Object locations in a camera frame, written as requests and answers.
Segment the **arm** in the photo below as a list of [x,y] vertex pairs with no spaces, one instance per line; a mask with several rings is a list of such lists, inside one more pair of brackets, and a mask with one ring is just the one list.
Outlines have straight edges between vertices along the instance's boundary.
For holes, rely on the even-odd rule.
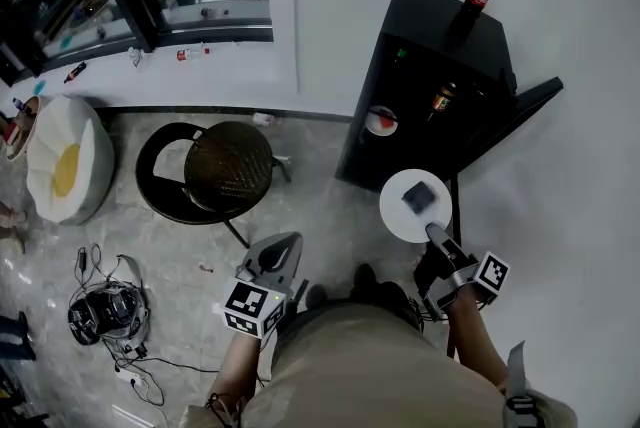
[[260,340],[237,332],[222,362],[220,372],[209,389],[207,399],[212,394],[222,396],[229,410],[235,409],[239,399],[253,398],[258,376]]
[[447,309],[449,328],[460,363],[482,375],[496,387],[507,380],[507,366],[498,355],[476,306],[473,286],[458,290],[458,298]]

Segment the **yellow pillow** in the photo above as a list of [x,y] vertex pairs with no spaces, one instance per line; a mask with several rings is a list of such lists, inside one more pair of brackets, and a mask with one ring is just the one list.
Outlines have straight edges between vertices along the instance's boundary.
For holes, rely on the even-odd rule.
[[73,188],[76,182],[79,155],[80,146],[78,144],[70,145],[56,163],[56,171],[53,174],[53,193],[56,197],[66,197]]

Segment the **beige shirt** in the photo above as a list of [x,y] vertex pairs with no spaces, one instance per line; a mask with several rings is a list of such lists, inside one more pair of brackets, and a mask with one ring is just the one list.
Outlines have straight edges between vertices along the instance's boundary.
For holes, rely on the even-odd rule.
[[[243,410],[243,428],[503,426],[505,399],[493,384],[372,306],[347,305],[309,322],[272,375]],[[568,407],[537,397],[548,411],[547,428],[575,426]],[[189,406],[180,426],[220,422]]]

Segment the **black shoe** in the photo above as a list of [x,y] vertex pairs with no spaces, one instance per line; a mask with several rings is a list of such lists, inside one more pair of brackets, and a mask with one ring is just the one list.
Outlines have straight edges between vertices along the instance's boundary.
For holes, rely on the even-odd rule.
[[36,360],[36,352],[34,352],[33,348],[31,348],[31,345],[29,344],[29,339],[27,337],[22,339],[22,347],[29,354],[29,358],[31,360]]
[[29,332],[29,323],[27,322],[27,315],[24,312],[20,311],[18,313],[18,321],[24,325],[24,334],[26,336],[27,332]]
[[307,306],[307,310],[317,309],[322,304],[329,300],[327,290],[320,284],[311,286],[311,289],[307,292],[307,296],[304,299],[304,304]]
[[353,274],[354,289],[367,289],[377,283],[376,273],[370,265],[365,263],[356,268],[356,272]]

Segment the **black window frame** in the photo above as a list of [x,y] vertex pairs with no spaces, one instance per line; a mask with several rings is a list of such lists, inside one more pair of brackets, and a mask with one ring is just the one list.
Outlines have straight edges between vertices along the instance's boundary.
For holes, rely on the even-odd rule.
[[[48,57],[32,36],[22,15],[8,0],[0,0],[0,42],[4,42],[24,65],[21,71],[7,68],[0,75],[11,86],[13,83],[43,72],[68,66],[83,60],[122,53],[130,47],[149,53],[157,47],[200,42],[273,42],[270,18],[211,20],[206,24],[193,22],[178,27],[164,21],[158,0],[115,0],[131,34],[89,43],[77,49]],[[8,57],[0,51],[0,63]]]

